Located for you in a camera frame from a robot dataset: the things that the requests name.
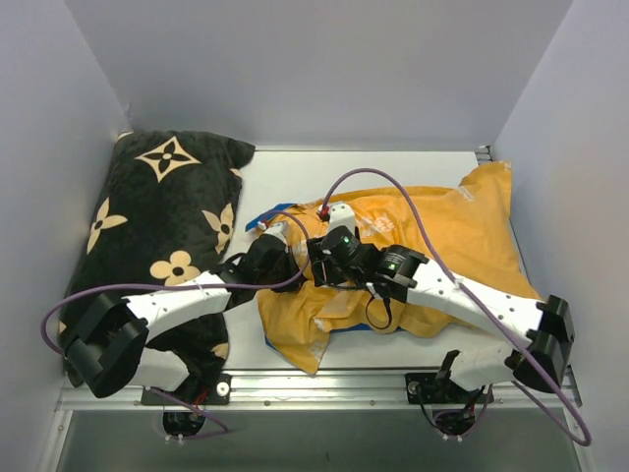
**white table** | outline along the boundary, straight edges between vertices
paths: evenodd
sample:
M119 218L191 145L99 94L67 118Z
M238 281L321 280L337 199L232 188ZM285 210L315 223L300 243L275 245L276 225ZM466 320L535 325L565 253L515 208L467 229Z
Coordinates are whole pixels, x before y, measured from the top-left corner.
M228 255L247 251L256 235L245 233L248 221L279 203L307 203L322 198L332 183L356 167L374 167L389 173L403 185L457 187L478 166L473 152L391 151L258 151L242 169L244 189L237 213L234 239ZM387 187L379 176L350 177L337 193ZM257 301L225 313L230 352L225 366L233 370L293 369L279 352L264 342ZM495 342L478 329L448 326L431 339L406 331L387 335L372 331L332 333L320 368L397 369L426 368L441 364L452 349L474 349Z

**orange cloth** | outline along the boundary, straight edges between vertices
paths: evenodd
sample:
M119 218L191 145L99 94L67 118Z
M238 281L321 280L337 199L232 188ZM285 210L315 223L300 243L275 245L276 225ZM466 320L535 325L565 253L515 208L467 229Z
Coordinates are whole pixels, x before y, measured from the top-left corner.
M509 231L511 170L509 163L478 167L456 189L407 187L427 228L432 243L451 270L498 290L520 297L539 298L520 272L518 252ZM397 189L371 189L336 195L332 202L345 202L356 214L361 240L382 248L401 244L431 257L417 223ZM294 206L295 214L311 237L325 234L327 223L316 215L321 201ZM302 265L306 241L297 225L291 225L289 244ZM314 374L327 346L330 332L358 324L384 326L387 315L381 301L366 305L366 292L341 292L316 288L310 268L308 281L296 293L260 292L259 312L269 342L292 364ZM389 333L402 327L415 336L433 337L450 323L461 322L437 310L391 303L393 323Z

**purple cable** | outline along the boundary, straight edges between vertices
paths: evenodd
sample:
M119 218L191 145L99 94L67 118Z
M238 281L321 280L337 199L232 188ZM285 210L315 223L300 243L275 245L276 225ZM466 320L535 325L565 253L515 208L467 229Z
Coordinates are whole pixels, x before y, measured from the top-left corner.
M479 416L477 416L476 421L474 422L474 424L470 427L470 429L468 431L466 431L465 433L462 433L460 435L447 435L449 437L461 437L461 438L465 438L466 436L468 436L470 433L472 433L472 431L474 431L474 429L479 425L479 423L481 422L481 420L483 419L483 417L485 416L485 412L487 410L487 406L489 405L489 399L491 398L491 393L493 391L492 385L489 386L489 388L487 389L487 393L485 395L485 401L483 402L483 408L481 409L481 412L479 413ZM441 416L447 414L447 413L452 413L451 411L439 411L436 415L434 415L432 417L432 420L434 421L434 423L436 424L436 420L438 420Z
M288 216L289 218L291 218L293 221L297 223L300 229L304 232L306 239L309 239L310 236L308 234L308 230L306 229L306 226L304 226L304 223L302 223L299 219L297 219L295 215L287 211L282 211L281 209L272 209L271 211L268 211L265 214L283 214L284 216ZM115 290L146 290L146 291L160 290L160 291L179 292L179 291L186 291L186 290L199 290L200 288L203 288L203 289L206 289L206 288L239 289L240 288L240 289L245 289L245 290L264 290L264 289L282 288L282 287L285 287L286 285L290 285L299 277L301 277L304 271L306 270L306 268L308 267L309 262L310 262L310 257L306 257L306 262L304 263L304 265L300 268L299 272L297 272L291 278L283 282L267 284L267 285L252 285L250 283L201 283L199 285L175 285L171 287L166 287L164 285L156 285L156 284L151 284L151 283L115 283L112 285L101 285L100 287L93 287L88 290L84 290L82 292L77 292L73 295L70 295L69 297L66 297L60 302L56 303L54 307L48 310L48 312L44 315L43 319L41 320L41 323L39 325L39 333L41 334L41 338L43 339L43 342L45 342L46 345L50 349L55 351L57 354L60 354L63 356L64 355L63 350L57 344L55 344L52 341L52 339L50 339L50 336L48 335L48 328L47 328L48 322L50 321L50 318L52 318L52 316L57 312L57 310L59 310L62 307L65 307L69 303L75 302L84 297L88 297L90 295L96 295L102 292L115 291Z
M332 185L330 190L327 192L327 195L323 199L323 203L322 203L321 207L323 207L323 208L327 207L327 203L329 202L330 198L332 197L332 194L334 193L336 188L345 179L347 179L348 177L350 177L350 176L352 176L354 174L359 174L359 173L377 174L377 175L379 175L381 177L384 177L391 184L393 184L395 187L397 187L397 189L400 191L400 193L404 197L404 200L406 200L407 204L409 205L409 207L411 209L411 212L413 213L413 216L415 217L415 221L417 222L417 225L418 225L418 227L420 229L420 232L422 233L422 237L424 238L424 242L426 243L426 246L429 248L429 251L432 254L432 257L434 258L434 261L437 264L439 264L439 267L441 267L441 270L443 271L443 273L453 283L456 283L456 279L455 279L454 274L447 267L447 265L445 264L445 262L443 261L443 259L439 255L439 253L437 252L436 248L432 245L432 242L430 241L428 233L426 232L426 228L424 227L424 223L422 222L422 219L420 218L420 214L419 214L419 212L417 210L417 207L413 203L413 200L411 199L411 196L406 191L406 189L404 187L402 187L402 185L398 181L396 181L393 177L388 175L386 172L383 172L383 171L377 170L377 169L371 169L371 168L368 168L368 167L350 170L349 172L347 172L347 173L343 174L341 177L339 177L336 182L334 182L334 184ZM557 397L559 398L561 403L563 403L563 405L566 407L566 409L570 412L570 414L572 415L574 420L577 422L577 424L579 425L579 427L583 431L583 436L584 437L581 439L578 436L576 436L575 434L573 434L568 429L568 427L552 411L550 411L546 406L544 406L537 398L535 398L522 385L519 385L518 383L515 383L515 382L514 382L514 384L518 388L523 390L525 392L525 394L529 398L531 398L535 402L535 404L538 405L541 408L541 410L573 442L575 442L578 445L582 445L583 447L586 447L586 446L590 445L592 443L592 434L590 433L588 425L586 425L585 420L581 417L581 415L577 411L577 408L570 402L570 400L566 397L566 395L563 393L563 391L561 391L561 387L558 386L554 382L552 377L543 369L542 365L533 357L533 355L529 351L527 351L526 346L523 343L521 343L520 340L508 328L506 328L505 326L502 325L502 323L498 320L498 318L491 312L491 310L485 305L485 303L483 303L483 301L479 297L476 296L476 294L472 290L470 290L463 283L459 283L458 286L461 288L461 291L463 293L465 293L470 298L470 300L472 300L477 305L477 307L479 307L481 309L481 311L489 318L489 320L500 330L500 332L504 335L504 337L506 337L509 340L509 342L511 342L511 344L513 344L513 346L520 353L522 353L522 355L524 355L524 357L529 362L529 364L531 364L531 366L533 366L533 368L540 375L540 377L542 377L542 379L548 384L548 386L550 387L552 392L555 395L557 395Z
M154 393L155 395L161 397L162 399L166 401L170 401L171 403L175 403L177 405L183 406L184 408L189 409L193 413L197 413L203 418L219 426L220 429L222 430L222 431L211 431L209 433L202 433L200 435L195 435L195 436L184 436L184 441L207 440L209 438L215 438L216 436L223 436L229 433L229 428L227 427L227 425L223 423L221 420L219 420L218 418L216 418L211 413L205 410L201 410L200 408L197 408L195 405L186 403L185 401L180 400L176 396L173 396L170 393L167 393L160 388L155 388L154 386L152 386L151 388L148 389L148 391L150 391L151 393Z

